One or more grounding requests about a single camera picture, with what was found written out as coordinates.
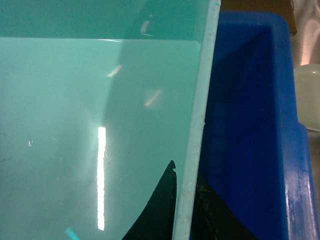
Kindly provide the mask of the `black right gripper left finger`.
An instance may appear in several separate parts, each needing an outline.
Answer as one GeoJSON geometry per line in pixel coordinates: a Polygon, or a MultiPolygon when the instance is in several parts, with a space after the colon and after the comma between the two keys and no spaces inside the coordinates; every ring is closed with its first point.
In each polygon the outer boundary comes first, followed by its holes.
{"type": "Polygon", "coordinates": [[[169,162],[150,199],[124,240],[171,240],[176,212],[177,174],[169,162]]]}

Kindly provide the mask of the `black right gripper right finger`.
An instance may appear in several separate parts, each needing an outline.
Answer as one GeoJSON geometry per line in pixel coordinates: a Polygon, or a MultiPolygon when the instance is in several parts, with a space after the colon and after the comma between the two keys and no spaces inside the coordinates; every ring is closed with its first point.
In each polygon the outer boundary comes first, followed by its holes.
{"type": "Polygon", "coordinates": [[[193,240],[255,240],[257,237],[232,213],[201,173],[198,173],[191,238],[193,240]]]}

